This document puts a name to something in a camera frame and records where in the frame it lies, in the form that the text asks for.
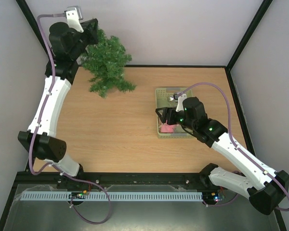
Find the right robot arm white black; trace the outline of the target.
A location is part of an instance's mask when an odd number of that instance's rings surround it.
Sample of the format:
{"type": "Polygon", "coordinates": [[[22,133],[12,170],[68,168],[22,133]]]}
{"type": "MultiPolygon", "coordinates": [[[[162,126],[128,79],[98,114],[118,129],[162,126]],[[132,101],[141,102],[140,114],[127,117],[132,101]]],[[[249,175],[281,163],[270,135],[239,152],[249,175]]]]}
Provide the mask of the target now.
{"type": "Polygon", "coordinates": [[[275,171],[241,146],[223,124],[208,118],[197,97],[182,95],[176,107],[157,108],[155,112],[161,123],[189,129],[190,135],[222,154],[242,173],[238,175],[209,164],[201,171],[203,187],[209,189],[216,185],[232,190],[247,198],[264,215],[270,215],[287,196],[289,174],[275,171]]]}

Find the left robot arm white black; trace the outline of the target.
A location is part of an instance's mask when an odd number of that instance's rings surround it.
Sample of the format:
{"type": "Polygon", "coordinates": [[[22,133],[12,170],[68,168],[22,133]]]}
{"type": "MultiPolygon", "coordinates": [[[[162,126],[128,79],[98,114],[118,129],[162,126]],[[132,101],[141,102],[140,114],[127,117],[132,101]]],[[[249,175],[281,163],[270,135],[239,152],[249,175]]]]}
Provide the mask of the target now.
{"type": "Polygon", "coordinates": [[[27,131],[18,133],[18,140],[28,151],[28,167],[32,175],[53,167],[68,189],[88,187],[83,166],[67,154],[65,141],[56,138],[57,122],[67,93],[79,68],[77,59],[88,45],[98,43],[98,20],[80,22],[68,19],[50,26],[49,37],[41,31],[49,56],[45,70],[44,90],[37,112],[27,131]]]}

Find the small green christmas tree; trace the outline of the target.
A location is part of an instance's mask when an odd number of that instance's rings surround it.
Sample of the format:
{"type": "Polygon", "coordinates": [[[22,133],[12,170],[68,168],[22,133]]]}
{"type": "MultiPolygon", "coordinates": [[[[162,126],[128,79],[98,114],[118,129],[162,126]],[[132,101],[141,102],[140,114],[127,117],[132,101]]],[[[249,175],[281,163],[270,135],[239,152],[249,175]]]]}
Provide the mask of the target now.
{"type": "Polygon", "coordinates": [[[82,67],[92,74],[89,91],[102,98],[112,89],[123,93],[134,91],[136,85],[125,79],[125,66],[132,61],[132,56],[118,37],[108,37],[101,28],[98,28],[97,36],[98,43],[87,46],[80,57],[82,67]]]}

